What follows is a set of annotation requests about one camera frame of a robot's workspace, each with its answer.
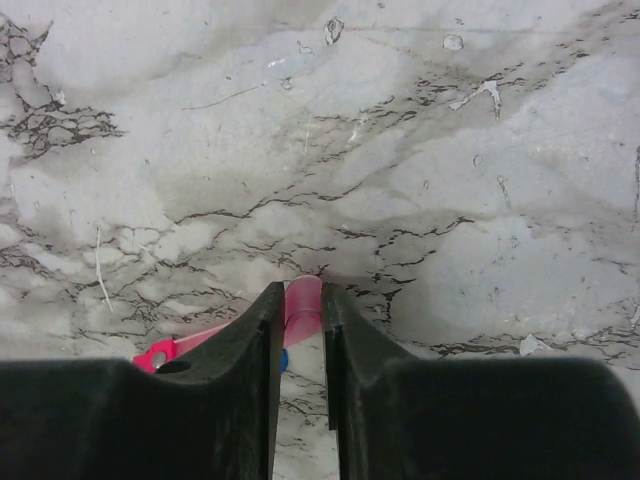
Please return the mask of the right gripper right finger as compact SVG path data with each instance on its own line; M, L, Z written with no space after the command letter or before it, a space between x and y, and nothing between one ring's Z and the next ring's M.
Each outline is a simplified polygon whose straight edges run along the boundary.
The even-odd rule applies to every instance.
M327 283L329 426L344 479L635 479L639 416L603 364L421 359Z

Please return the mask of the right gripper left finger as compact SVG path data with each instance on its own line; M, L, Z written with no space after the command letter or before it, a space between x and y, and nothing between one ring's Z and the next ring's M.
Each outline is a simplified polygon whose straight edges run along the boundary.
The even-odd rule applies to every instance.
M268 479L284 287L146 373L122 359L5 361L5 479Z

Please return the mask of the pink strap keyring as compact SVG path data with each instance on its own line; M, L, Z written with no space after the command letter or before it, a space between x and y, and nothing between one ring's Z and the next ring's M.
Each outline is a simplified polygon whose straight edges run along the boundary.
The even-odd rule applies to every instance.
M321 330L322 280L317 276L295 278L285 289L285 315L283 349L314 336ZM218 334L231 321L178 339L154 342L133 363L147 373L155 373L162 365L193 350L210 337Z

